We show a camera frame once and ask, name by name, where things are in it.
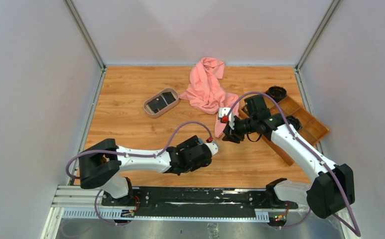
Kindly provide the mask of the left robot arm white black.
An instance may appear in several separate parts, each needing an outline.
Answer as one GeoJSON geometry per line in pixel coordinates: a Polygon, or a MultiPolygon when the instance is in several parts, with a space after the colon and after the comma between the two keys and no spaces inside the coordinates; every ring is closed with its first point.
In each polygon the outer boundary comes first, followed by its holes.
{"type": "Polygon", "coordinates": [[[105,139],[81,153],[79,177],[82,189],[101,189],[120,205],[133,201],[132,185],[122,177],[124,171],[155,171],[158,173],[193,172],[207,167],[220,147],[215,140],[202,141],[193,136],[177,146],[160,150],[130,149],[105,139]]]}

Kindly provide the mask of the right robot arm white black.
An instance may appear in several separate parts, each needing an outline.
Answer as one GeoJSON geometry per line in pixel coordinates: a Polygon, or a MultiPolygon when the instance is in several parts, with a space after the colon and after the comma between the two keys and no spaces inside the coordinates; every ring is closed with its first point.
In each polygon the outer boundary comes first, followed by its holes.
{"type": "Polygon", "coordinates": [[[325,219],[355,202],[354,174],[347,164],[338,165],[318,152],[288,121],[282,111],[272,114],[265,104],[265,94],[246,93],[248,117],[240,119],[233,108],[219,108],[218,119],[226,126],[224,141],[240,143],[245,135],[258,133],[280,147],[301,167],[311,181],[297,183],[285,178],[266,186],[266,203],[278,208],[284,202],[307,205],[325,219]]]}

